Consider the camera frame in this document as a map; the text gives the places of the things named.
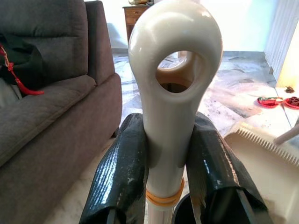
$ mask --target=black cloth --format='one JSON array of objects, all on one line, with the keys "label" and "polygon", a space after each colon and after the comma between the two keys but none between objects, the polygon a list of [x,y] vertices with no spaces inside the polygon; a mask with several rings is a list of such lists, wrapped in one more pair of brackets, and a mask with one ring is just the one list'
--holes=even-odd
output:
[{"label": "black cloth", "polygon": [[238,189],[253,210],[267,211],[248,171],[202,113],[195,118],[186,168],[194,215],[201,216],[202,223],[226,223],[221,220],[233,209],[229,205]]},{"label": "black cloth", "polygon": [[[36,46],[11,34],[0,33],[0,44],[7,53],[9,62],[14,63],[14,73],[30,89],[46,85],[46,74],[43,69],[43,58]],[[14,76],[5,66],[5,59],[0,55],[0,77],[9,84],[16,84]]]},{"label": "black cloth", "polygon": [[121,224],[143,224],[147,151],[142,114],[130,114],[96,170],[80,224],[106,224],[110,210]]}]

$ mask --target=broom handle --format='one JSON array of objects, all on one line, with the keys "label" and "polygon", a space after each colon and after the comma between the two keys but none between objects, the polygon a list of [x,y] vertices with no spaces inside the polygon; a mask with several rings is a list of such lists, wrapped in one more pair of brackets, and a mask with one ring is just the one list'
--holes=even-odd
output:
[{"label": "broom handle", "polygon": [[299,134],[299,125],[296,125],[293,127],[290,131],[280,135],[274,140],[274,143],[276,145],[281,145],[282,143],[290,140],[291,138],[295,137],[296,135]]}]

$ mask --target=white plastic handle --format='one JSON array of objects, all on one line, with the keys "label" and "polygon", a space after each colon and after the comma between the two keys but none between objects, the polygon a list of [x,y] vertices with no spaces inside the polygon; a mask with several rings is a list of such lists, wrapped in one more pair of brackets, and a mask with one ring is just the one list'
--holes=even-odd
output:
[{"label": "white plastic handle", "polygon": [[[172,69],[158,69],[166,56],[181,50],[189,51],[184,62]],[[149,139],[147,190],[157,197],[171,197],[181,186],[194,115],[221,62],[221,33],[201,4],[165,0],[139,18],[128,52]],[[187,89],[173,93],[160,85],[166,83]]]},{"label": "white plastic handle", "polygon": [[275,140],[274,143],[277,145],[281,145],[284,142],[294,138],[295,136],[297,136],[299,134],[299,125],[296,125],[295,127],[293,127],[291,130],[287,131],[286,133],[278,136]]}]

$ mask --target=red tassel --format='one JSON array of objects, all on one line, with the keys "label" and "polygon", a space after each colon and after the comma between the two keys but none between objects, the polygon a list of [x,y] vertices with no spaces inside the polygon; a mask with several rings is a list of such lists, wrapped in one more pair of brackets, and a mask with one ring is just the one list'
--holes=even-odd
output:
[{"label": "red tassel", "polygon": [[26,86],[24,86],[24,84],[18,79],[16,78],[15,81],[17,82],[18,87],[20,88],[21,92],[26,94],[26,95],[42,95],[45,92],[44,91],[33,91],[28,89]]},{"label": "red tassel", "polygon": [[12,62],[9,62],[9,63],[8,63],[7,70],[8,70],[8,71],[12,71],[12,70],[13,70],[13,68],[14,68],[14,63],[12,63]]},{"label": "red tassel", "polygon": [[4,54],[4,51],[2,50],[2,45],[0,44],[0,55],[3,55],[3,56],[5,56],[5,54]]}]

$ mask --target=grey sofa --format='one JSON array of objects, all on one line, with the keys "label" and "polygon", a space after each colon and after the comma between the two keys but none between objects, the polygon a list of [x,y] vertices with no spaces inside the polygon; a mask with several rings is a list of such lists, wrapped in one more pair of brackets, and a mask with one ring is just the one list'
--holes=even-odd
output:
[{"label": "grey sofa", "polygon": [[1,0],[0,15],[55,79],[0,110],[0,224],[42,224],[117,129],[120,77],[100,1]]}]

